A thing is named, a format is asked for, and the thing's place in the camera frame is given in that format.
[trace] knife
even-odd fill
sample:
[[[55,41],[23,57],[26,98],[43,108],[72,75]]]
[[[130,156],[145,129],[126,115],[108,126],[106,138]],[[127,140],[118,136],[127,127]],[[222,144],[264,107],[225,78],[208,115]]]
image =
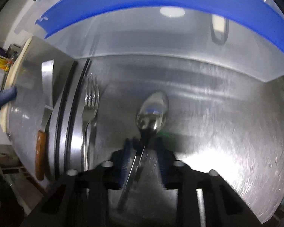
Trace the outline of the knife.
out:
[[[40,181],[44,179],[45,171],[45,145],[46,145],[46,125],[53,111],[53,69],[54,60],[45,61],[41,65],[42,88],[45,96],[45,106],[40,129],[37,133],[36,142],[36,178]]]

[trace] spoon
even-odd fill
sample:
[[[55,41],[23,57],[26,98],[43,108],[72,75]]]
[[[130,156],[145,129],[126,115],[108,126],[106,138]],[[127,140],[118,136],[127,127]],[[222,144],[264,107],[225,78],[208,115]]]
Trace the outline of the spoon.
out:
[[[169,109],[167,95],[162,91],[151,94],[142,104],[136,115],[136,124],[140,131],[141,147],[137,149],[135,158],[130,168],[129,175],[123,187],[121,197],[117,205],[117,211],[123,212],[128,199],[129,191],[134,182],[138,182],[143,170],[144,161],[142,158],[150,139],[160,131],[166,120]]]

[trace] wooden knife handle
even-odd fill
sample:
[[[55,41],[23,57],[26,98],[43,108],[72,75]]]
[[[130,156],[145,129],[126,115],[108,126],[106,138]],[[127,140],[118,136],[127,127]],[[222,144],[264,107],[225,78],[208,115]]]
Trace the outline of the wooden knife handle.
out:
[[[38,131],[36,143],[36,178],[44,179],[46,133]]]

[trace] plastic container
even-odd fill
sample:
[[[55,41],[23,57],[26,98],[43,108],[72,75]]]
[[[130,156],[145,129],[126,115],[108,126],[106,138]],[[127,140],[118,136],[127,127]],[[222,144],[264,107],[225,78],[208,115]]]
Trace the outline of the plastic container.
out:
[[[264,82],[284,75],[284,15],[273,0],[59,1],[37,0],[15,32],[31,32],[75,59],[154,54],[224,66]],[[185,8],[169,7],[175,4]],[[220,25],[213,12],[223,16]]]

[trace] metal fork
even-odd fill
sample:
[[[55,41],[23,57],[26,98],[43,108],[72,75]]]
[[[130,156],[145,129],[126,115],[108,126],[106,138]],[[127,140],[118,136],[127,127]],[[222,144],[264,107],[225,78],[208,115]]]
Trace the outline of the metal fork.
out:
[[[99,88],[97,79],[92,74],[85,76],[85,97],[84,97],[84,110],[82,113],[83,121],[83,169],[88,170],[89,164],[89,149],[91,141],[96,138],[96,123],[97,112],[99,105]],[[88,126],[90,125],[91,132],[87,135]]]

